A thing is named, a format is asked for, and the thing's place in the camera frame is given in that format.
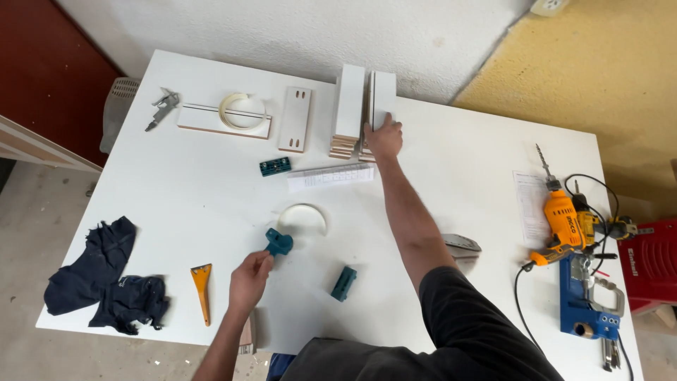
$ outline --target black cable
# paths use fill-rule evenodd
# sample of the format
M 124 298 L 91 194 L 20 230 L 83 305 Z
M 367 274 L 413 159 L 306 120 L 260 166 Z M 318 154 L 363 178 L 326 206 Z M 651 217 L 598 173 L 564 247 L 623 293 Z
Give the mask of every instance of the black cable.
M 611 229 L 607 226 L 607 221 L 604 219 L 604 217 L 602 217 L 602 214 L 601 214 L 600 212 L 598 212 L 598 211 L 597 211 L 596 209 L 594 209 L 592 206 L 590 206 L 590 205 L 588 205 L 587 203 L 585 203 L 585 202 L 584 202 L 583 200 L 581 200 L 575 193 L 573 193 L 573 192 L 571 192 L 571 191 L 569 190 L 569 186 L 567 185 L 567 183 L 569 182 L 569 180 L 570 180 L 572 177 L 585 177 L 585 178 L 589 178 L 589 179 L 591 179 L 591 180 L 594 180 L 594 181 L 598 182 L 599 184 L 602 184 L 602 185 L 607 189 L 607 191 L 609 191 L 609 192 L 613 195 L 613 198 L 614 198 L 614 200 L 616 201 L 616 210 L 615 210 L 614 213 L 613 213 L 613 219 L 611 220 L 612 223 L 615 223 L 615 222 L 616 222 L 616 218 L 618 218 L 618 209 L 620 209 L 620 206 L 621 206 L 621 204 L 618 202 L 618 196 L 616 195 L 616 192 L 614 192 L 613 189 L 609 188 L 605 183 L 601 182 L 600 180 L 597 180 L 596 178 L 594 178 L 594 177 L 592 177 L 592 176 L 586 175 L 586 174 L 573 174 L 573 175 L 569 175 L 569 177 L 567 177 L 567 179 L 564 180 L 564 189 L 565 189 L 572 197 L 575 197 L 576 200 L 577 200 L 578 202 L 580 202 L 581 204 L 583 204 L 583 205 L 585 205 L 586 207 L 590 208 L 590 210 L 592 210 L 592 211 L 597 215 L 597 218 L 599 218 L 600 221 L 602 221 L 603 226 L 604 226 L 604 237 L 602 237 L 602 239 L 600 239 L 599 241 L 595 242 L 593 246 L 594 246 L 594 247 L 597 247 L 597 246 L 599 246 L 600 243 L 602 243 L 602 254 L 604 254 L 604 251 L 605 251 L 606 248 L 607 248 L 607 237 L 609 237 L 609 235 L 611 234 Z M 602 263 L 603 263 L 603 262 L 604 262 L 604 259 L 600 259 L 600 260 L 599 260 L 599 263 L 597 264 L 597 267 L 592 271 L 592 273 L 590 273 L 590 275 L 595 275 L 595 273 L 597 273 L 597 270 L 599 270 L 599 268 L 602 266 Z
M 623 347 L 623 340 L 621 340 L 621 334 L 618 334 L 618 344 L 621 345 L 621 350 L 623 351 L 623 357 L 626 358 L 626 364 L 628 364 L 628 370 L 630 371 L 630 381 L 634 381 L 634 373 L 632 373 L 632 365 L 630 365 L 630 359 L 626 353 L 625 347 Z
M 522 315 L 522 309 L 519 308 L 519 298 L 517 298 L 517 280 L 519 279 L 519 275 L 524 271 L 524 266 L 519 269 L 517 272 L 517 275 L 515 275 L 515 304 L 517 304 L 517 312 L 519 313 L 519 318 L 522 319 L 522 324 L 524 324 L 524 328 L 527 329 L 527 333 L 529 334 L 529 337 L 531 338 L 531 341 L 533 342 L 534 345 L 536 345 L 536 348 L 538 348 L 538 351 L 541 352 L 541 354 L 545 357 L 545 353 L 543 353 L 543 350 L 541 349 L 541 346 L 538 345 L 536 342 L 536 339 L 533 338 L 533 335 L 531 334 L 531 331 L 529 331 L 529 326 L 527 326 L 527 322 L 524 321 L 524 316 Z

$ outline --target white wall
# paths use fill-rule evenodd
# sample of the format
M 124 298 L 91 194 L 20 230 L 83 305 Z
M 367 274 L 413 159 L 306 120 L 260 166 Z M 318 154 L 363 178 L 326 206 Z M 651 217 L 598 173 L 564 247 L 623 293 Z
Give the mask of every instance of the white wall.
M 57 0 L 132 77 L 155 49 L 334 83 L 343 63 L 447 103 L 532 0 Z

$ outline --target yellow scraper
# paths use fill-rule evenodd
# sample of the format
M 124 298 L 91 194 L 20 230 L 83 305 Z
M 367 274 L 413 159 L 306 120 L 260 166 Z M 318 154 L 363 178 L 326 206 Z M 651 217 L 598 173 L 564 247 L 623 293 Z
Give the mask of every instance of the yellow scraper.
M 207 296 L 209 273 L 211 273 L 211 263 L 190 269 L 190 274 L 193 276 L 195 287 L 198 289 L 198 296 L 200 297 L 200 304 L 202 305 L 202 315 L 204 316 L 204 324 L 207 327 L 209 326 L 209 297 Z

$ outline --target person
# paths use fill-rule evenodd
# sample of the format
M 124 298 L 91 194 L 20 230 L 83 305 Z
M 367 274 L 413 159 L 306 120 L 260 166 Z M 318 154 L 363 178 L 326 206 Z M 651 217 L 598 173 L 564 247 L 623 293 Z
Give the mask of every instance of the person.
M 437 350 L 415 354 L 404 347 L 314 338 L 281 380 L 562 380 L 532 342 L 458 270 L 397 161 L 401 127 L 388 114 L 380 129 L 373 132 L 365 124 L 364 133 L 383 181 L 397 248 Z M 232 273 L 227 312 L 193 381 L 232 379 L 240 333 L 263 295 L 272 265 L 272 256 L 257 252 Z M 280 375 L 269 372 L 268 379 Z

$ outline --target black shirt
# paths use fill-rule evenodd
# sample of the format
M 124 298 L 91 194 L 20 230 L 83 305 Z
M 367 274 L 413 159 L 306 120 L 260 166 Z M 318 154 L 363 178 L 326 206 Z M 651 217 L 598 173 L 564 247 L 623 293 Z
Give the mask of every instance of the black shirt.
M 548 360 L 463 274 L 431 270 L 419 287 L 437 350 L 419 353 L 314 338 L 282 376 L 297 380 L 562 380 Z

